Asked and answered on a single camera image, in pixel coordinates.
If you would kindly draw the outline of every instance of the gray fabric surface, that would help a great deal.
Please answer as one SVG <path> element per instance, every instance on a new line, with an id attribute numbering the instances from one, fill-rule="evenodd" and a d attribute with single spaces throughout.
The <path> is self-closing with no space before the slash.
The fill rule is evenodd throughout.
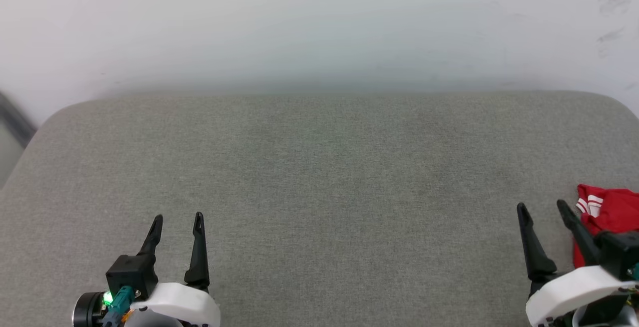
<path id="1" fill-rule="evenodd" d="M 130 98 L 64 109 L 0 192 L 3 325 L 66 326 L 164 214 L 205 215 L 225 327 L 527 325 L 515 206 L 570 268 L 555 200 L 639 190 L 639 124 L 575 92 Z"/>

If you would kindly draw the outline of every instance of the red cloth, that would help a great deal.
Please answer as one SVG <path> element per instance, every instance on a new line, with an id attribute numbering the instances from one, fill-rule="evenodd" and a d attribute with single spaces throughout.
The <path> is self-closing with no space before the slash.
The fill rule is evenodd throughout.
<path id="1" fill-rule="evenodd" d="M 579 185 L 577 190 L 577 208 L 582 211 L 582 223 L 593 236 L 604 230 L 616 234 L 639 231 L 639 193 L 626 189 L 605 190 L 587 185 Z M 575 268 L 585 265 L 577 244 L 573 263 Z"/>

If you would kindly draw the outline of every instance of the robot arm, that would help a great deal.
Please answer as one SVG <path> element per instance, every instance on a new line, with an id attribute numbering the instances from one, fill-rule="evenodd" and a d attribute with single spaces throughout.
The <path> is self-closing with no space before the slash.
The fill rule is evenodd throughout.
<path id="1" fill-rule="evenodd" d="M 573 232 L 586 266 L 563 275 L 546 254 L 532 228 L 524 204 L 517 206 L 521 241 L 530 284 L 526 314 L 534 327 L 633 326 L 639 327 L 630 306 L 637 293 L 635 269 L 639 263 L 639 233 L 593 237 L 565 201 L 557 207 L 564 225 Z"/>
<path id="2" fill-rule="evenodd" d="M 140 252 L 121 255 L 106 273 L 109 291 L 84 293 L 73 310 L 73 327 L 219 327 L 220 309 L 210 284 L 204 217 L 197 213 L 185 285 L 158 283 L 153 266 L 162 215 L 153 220 Z"/>

